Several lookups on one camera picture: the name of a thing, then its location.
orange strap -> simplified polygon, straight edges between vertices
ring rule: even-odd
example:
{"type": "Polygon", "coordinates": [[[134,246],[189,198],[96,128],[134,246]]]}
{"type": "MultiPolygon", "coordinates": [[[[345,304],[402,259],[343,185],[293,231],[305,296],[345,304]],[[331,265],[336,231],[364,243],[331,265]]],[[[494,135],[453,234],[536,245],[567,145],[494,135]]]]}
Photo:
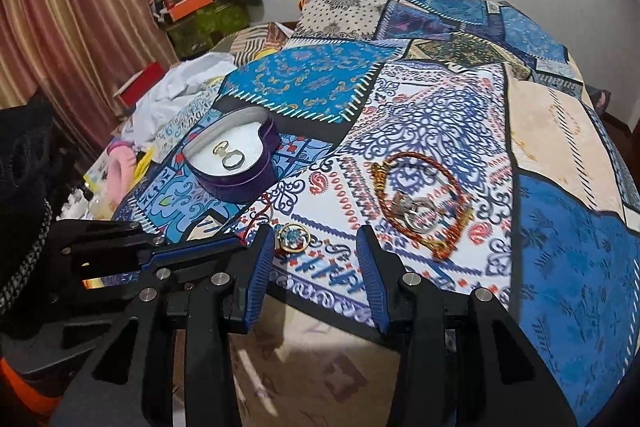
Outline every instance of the orange strap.
{"type": "Polygon", "coordinates": [[[60,402],[60,396],[55,398],[42,396],[33,387],[22,381],[5,359],[0,359],[0,378],[2,377],[9,383],[24,406],[41,417],[51,416],[60,402]]]}

braided bracelet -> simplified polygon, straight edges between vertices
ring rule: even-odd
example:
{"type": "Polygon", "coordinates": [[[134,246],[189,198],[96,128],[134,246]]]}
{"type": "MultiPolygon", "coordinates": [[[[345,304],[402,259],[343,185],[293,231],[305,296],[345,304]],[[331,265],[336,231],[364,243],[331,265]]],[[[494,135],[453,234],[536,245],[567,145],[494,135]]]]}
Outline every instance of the braided bracelet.
{"type": "Polygon", "coordinates": [[[433,158],[429,156],[425,156],[424,154],[420,154],[417,152],[398,152],[396,154],[392,154],[388,156],[383,162],[382,165],[379,163],[373,163],[371,166],[371,176],[373,178],[373,185],[376,192],[376,196],[378,197],[378,202],[380,203],[380,208],[382,209],[382,213],[385,216],[385,219],[393,225],[393,227],[398,230],[398,232],[403,233],[405,236],[417,241],[421,245],[429,248],[433,253],[434,258],[439,261],[444,261],[449,258],[451,253],[456,248],[456,243],[460,239],[460,235],[462,235],[462,230],[465,228],[466,224],[469,220],[473,219],[473,209],[469,204],[469,195],[465,194],[460,188],[460,184],[457,179],[449,172],[444,166],[436,162],[433,158]],[[450,227],[445,228],[442,231],[442,235],[444,236],[444,240],[438,239],[434,237],[434,235],[427,235],[426,237],[422,237],[420,234],[415,233],[413,230],[405,227],[400,221],[398,221],[395,217],[388,204],[386,203],[386,176],[388,175],[389,170],[392,168],[393,163],[399,158],[416,158],[425,163],[428,163],[433,168],[437,169],[441,172],[449,181],[450,185],[453,187],[456,193],[456,208],[454,211],[456,221],[450,227]]]}

blue gripper pad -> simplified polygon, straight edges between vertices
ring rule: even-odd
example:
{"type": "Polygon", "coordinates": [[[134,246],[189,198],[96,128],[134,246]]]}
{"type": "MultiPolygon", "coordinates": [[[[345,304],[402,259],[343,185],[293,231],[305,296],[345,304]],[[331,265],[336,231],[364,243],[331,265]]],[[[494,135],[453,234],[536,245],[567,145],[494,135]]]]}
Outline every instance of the blue gripper pad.
{"type": "Polygon", "coordinates": [[[385,333],[390,324],[388,309],[386,307],[386,289],[382,283],[382,277],[378,271],[378,266],[371,250],[372,246],[367,240],[365,227],[360,227],[356,233],[356,254],[358,256],[358,264],[362,272],[364,287],[371,309],[373,321],[385,333]]]}
{"type": "Polygon", "coordinates": [[[275,233],[269,227],[269,232],[258,252],[255,261],[254,272],[251,275],[249,286],[246,291],[246,311],[244,312],[244,325],[249,330],[258,320],[264,295],[267,292],[267,283],[273,262],[273,252],[275,248],[275,233]]]}

bedspread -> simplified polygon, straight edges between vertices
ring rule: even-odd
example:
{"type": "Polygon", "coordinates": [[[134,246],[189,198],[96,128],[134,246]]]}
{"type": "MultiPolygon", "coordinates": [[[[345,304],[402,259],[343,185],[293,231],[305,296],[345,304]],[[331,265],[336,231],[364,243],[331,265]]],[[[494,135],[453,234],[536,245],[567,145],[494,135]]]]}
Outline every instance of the bedspread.
{"type": "MultiPolygon", "coordinates": [[[[409,163],[388,190],[437,198],[448,188],[409,163]]],[[[380,337],[354,248],[365,223],[440,288],[494,292],[580,425],[635,354],[640,196],[567,49],[506,2],[305,0],[285,49],[229,74],[116,216],[173,242],[226,230],[251,240],[267,221],[310,230],[305,251],[274,259],[270,294],[315,318],[270,300],[255,332],[232,339],[248,425],[385,424],[398,356],[369,342],[380,337]],[[212,198],[181,148],[250,104],[271,109],[282,145],[273,209],[247,231],[264,204],[212,198]],[[474,220],[444,262],[390,226],[374,195],[372,163],[406,150],[436,158],[474,197],[474,220]],[[290,384],[306,377],[313,384],[290,384]]]]}

curtain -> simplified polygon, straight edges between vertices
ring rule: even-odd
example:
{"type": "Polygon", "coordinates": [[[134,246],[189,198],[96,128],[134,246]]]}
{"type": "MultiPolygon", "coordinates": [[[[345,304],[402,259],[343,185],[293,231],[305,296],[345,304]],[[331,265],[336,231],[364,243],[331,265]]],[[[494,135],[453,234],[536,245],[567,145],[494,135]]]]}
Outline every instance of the curtain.
{"type": "Polygon", "coordinates": [[[84,156],[117,126],[113,100],[134,73],[177,59],[147,0],[0,0],[0,108],[41,87],[84,156]]]}

